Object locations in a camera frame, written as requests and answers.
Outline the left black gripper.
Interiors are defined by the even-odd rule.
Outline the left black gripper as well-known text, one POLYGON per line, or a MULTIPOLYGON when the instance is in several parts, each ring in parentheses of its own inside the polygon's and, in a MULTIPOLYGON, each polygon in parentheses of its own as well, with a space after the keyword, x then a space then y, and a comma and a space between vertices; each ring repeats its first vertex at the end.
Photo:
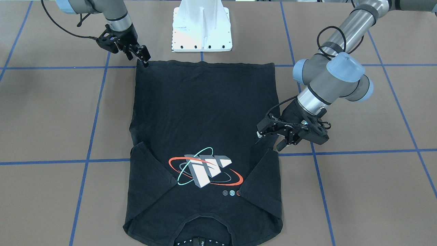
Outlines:
MULTIPOLYGON (((303 120, 308 123, 309 129, 317 133, 321 133, 321 126, 317 123, 315 115, 308 113, 298 102, 294 99, 283 111, 280 120, 272 114, 267 114, 256 125, 258 138, 263 138, 267 135, 287 132, 287 128, 291 127, 290 123, 301 124, 303 120)), ((297 145, 301 141, 301 137, 294 132, 289 132, 284 136, 277 145, 277 151, 282 151, 285 147, 297 145)))

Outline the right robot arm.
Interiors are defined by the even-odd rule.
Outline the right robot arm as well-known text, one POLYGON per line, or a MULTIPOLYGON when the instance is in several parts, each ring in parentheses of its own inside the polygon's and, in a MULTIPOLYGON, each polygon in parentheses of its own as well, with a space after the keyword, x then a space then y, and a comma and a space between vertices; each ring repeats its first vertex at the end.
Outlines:
POLYGON ((128 60, 135 56, 147 67, 151 59, 145 45, 138 43, 138 35, 123 0, 57 0, 62 12, 68 14, 102 13, 107 24, 99 37, 90 37, 97 45, 111 53, 122 51, 128 60))

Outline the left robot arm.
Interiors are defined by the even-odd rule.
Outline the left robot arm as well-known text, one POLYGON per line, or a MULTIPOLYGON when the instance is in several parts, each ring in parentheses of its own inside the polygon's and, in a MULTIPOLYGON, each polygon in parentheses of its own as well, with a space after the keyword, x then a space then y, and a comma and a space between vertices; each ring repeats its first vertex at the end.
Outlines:
POLYGON ((338 98, 360 102, 373 94, 373 81, 351 53, 362 43, 365 33, 393 10, 436 13, 436 1, 358 0, 340 27, 327 27, 335 31, 327 41, 317 40, 317 53, 295 63, 293 79, 306 88, 288 99, 289 105, 280 117, 275 117, 271 109, 267 111, 256 126, 258 138, 283 136, 276 146, 278 151, 301 140, 326 143, 331 124, 322 121, 322 117, 327 108, 338 98))

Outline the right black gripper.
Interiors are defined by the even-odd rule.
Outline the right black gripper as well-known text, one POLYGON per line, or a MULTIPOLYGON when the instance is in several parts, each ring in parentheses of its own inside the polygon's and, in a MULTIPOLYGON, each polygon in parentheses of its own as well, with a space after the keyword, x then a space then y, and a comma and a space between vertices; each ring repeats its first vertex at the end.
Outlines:
POLYGON ((133 59, 132 53, 134 53, 144 67, 149 66, 149 60, 151 59, 150 52, 145 45, 138 44, 138 35, 134 26, 130 26, 123 31, 113 30, 113 34, 116 37, 117 45, 124 51, 129 61, 133 59))

